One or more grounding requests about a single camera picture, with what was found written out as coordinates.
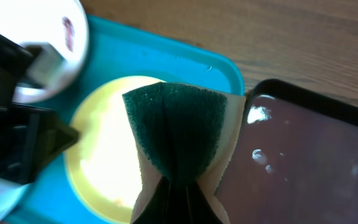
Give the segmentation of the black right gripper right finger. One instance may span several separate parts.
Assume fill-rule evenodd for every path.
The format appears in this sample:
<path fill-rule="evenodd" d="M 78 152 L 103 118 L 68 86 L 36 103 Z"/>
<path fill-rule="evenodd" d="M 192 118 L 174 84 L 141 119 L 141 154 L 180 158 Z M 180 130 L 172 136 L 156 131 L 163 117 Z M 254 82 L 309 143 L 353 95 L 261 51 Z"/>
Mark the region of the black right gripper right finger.
<path fill-rule="evenodd" d="M 223 224 L 207 201 L 196 182 L 181 188 L 183 196 L 180 212 L 181 222 L 185 224 Z"/>

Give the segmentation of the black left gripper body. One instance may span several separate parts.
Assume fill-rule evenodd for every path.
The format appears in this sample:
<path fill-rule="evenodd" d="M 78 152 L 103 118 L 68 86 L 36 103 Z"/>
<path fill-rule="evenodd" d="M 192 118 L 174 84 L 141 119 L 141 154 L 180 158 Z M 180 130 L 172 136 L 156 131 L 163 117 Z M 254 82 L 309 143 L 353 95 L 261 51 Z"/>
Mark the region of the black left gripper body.
<path fill-rule="evenodd" d="M 0 110 L 0 179 L 32 183 L 58 154 L 55 111 L 13 105 Z"/>

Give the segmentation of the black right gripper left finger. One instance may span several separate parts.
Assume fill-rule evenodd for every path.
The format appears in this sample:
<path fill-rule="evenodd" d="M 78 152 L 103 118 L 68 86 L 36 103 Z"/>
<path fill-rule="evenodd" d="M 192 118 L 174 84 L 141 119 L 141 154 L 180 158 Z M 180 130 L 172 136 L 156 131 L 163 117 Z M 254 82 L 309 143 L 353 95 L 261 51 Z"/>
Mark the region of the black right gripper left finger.
<path fill-rule="evenodd" d="M 133 224 L 177 224 L 181 223 L 180 191 L 162 177 L 156 189 Z"/>

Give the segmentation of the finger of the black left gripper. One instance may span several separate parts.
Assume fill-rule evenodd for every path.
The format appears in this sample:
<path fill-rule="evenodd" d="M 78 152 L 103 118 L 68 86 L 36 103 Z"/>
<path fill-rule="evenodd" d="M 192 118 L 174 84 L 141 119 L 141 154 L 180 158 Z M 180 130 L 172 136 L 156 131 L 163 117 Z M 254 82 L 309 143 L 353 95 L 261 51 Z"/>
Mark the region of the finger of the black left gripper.
<path fill-rule="evenodd" d="M 80 138 L 79 132 L 61 120 L 56 120 L 48 132 L 47 163 L 52 162 L 59 154 L 73 146 Z"/>

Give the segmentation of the yellow plate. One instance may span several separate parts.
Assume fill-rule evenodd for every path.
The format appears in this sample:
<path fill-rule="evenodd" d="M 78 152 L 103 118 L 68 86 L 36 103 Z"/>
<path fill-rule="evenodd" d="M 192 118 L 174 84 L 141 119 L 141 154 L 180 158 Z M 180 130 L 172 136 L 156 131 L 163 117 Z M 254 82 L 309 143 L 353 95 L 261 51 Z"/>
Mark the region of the yellow plate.
<path fill-rule="evenodd" d="M 122 77 L 92 91 L 77 107 L 71 126 L 78 142 L 64 153 L 69 183 L 99 219 L 129 223 L 142 190 L 139 160 L 122 95 L 158 83 L 146 76 Z"/>

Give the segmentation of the green yellow sponge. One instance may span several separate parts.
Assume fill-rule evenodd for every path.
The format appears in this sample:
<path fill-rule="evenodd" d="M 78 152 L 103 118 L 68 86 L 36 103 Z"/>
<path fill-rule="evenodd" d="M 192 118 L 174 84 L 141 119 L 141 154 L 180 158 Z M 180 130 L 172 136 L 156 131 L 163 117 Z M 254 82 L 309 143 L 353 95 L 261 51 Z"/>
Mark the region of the green yellow sponge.
<path fill-rule="evenodd" d="M 181 83 L 159 82 L 123 95 L 134 135 L 142 190 L 132 223 L 162 177 L 174 187 L 196 182 L 222 223 L 227 214 L 215 197 L 239 136 L 245 97 Z"/>

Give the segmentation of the white plate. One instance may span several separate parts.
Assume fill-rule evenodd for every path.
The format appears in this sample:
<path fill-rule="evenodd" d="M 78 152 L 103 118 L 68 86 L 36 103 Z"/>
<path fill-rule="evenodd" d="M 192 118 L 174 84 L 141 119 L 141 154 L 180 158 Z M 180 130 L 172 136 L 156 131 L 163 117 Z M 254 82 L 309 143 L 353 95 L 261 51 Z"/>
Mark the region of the white plate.
<path fill-rule="evenodd" d="M 0 0 L 0 34 L 42 54 L 29 70 L 40 78 L 21 83 L 13 100 L 36 103 L 70 86 L 85 64 L 90 43 L 86 13 L 79 0 Z"/>

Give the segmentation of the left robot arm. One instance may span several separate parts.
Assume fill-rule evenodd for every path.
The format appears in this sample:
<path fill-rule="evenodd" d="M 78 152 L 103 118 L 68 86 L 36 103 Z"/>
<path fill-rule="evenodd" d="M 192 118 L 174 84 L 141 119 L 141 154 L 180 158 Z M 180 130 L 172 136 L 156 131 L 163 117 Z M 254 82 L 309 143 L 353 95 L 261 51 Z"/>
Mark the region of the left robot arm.
<path fill-rule="evenodd" d="M 36 68 L 50 67 L 44 45 L 22 47 L 0 34 L 0 179 L 33 183 L 42 169 L 79 138 L 54 110 L 14 102 L 21 81 L 39 86 Z"/>

